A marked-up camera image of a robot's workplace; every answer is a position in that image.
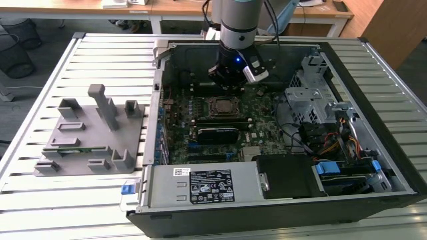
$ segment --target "white cable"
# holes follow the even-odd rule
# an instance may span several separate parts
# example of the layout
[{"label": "white cable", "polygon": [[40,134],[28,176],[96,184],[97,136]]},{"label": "white cable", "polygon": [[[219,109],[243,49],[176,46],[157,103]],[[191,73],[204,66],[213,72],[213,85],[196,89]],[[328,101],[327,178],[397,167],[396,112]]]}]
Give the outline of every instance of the white cable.
[{"label": "white cable", "polygon": [[13,86],[7,87],[5,89],[43,89],[43,86]]}]

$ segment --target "aluminum extrusion table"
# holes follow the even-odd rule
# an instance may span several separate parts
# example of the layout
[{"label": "aluminum extrusion table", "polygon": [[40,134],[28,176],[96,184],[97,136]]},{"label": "aluminum extrusion table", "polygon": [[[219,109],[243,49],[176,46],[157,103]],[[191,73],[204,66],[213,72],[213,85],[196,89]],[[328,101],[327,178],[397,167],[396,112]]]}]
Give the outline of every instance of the aluminum extrusion table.
[{"label": "aluminum extrusion table", "polygon": [[[0,239],[148,239],[127,220],[120,207],[121,185],[141,176],[141,157],[136,172],[123,175],[36,178],[33,167],[56,126],[60,116],[56,107],[63,98],[72,97],[80,104],[92,105],[95,102],[87,96],[89,85],[104,84],[105,95],[117,105],[136,99],[149,108],[157,39],[201,40],[201,37],[87,34],[84,38],[72,39],[0,161]],[[329,42],[427,179],[427,109],[420,100],[368,43],[339,38],[281,39],[284,42],[311,40]],[[149,128],[148,118],[145,115],[144,128]],[[145,133],[144,129],[140,154]],[[356,223],[228,233],[197,239],[427,239],[426,203],[387,210]]]}]

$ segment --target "blue latch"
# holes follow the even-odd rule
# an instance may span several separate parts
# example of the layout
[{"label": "blue latch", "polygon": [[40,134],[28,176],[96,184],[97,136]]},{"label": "blue latch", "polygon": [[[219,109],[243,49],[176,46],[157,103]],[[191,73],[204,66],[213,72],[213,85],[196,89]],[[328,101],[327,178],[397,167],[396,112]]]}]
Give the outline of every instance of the blue latch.
[{"label": "blue latch", "polygon": [[123,185],[121,186],[121,195],[132,195],[135,194],[135,189],[136,186],[135,185]]},{"label": "blue latch", "polygon": [[316,166],[317,174],[339,174],[341,173],[339,164],[335,161],[323,161]]},{"label": "blue latch", "polygon": [[373,160],[372,166],[373,166],[376,172],[379,172],[381,170],[381,165],[380,165],[379,161]]}]

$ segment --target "motherboard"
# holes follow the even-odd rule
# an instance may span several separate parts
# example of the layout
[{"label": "motherboard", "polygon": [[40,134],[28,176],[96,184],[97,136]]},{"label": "motherboard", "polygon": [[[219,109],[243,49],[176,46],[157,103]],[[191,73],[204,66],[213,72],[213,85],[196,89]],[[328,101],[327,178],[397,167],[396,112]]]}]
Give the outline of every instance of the motherboard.
[{"label": "motherboard", "polygon": [[239,95],[220,96],[207,88],[165,88],[168,164],[251,162],[285,154],[275,118],[283,91],[247,84]]}]

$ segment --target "barcode sticker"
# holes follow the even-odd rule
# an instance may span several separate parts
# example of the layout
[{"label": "barcode sticker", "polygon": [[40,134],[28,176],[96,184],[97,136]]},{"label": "barcode sticker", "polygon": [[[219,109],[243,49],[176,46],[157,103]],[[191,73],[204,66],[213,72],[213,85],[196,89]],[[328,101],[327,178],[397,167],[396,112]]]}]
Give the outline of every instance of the barcode sticker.
[{"label": "barcode sticker", "polygon": [[173,168],[173,177],[189,176],[191,168]]}]

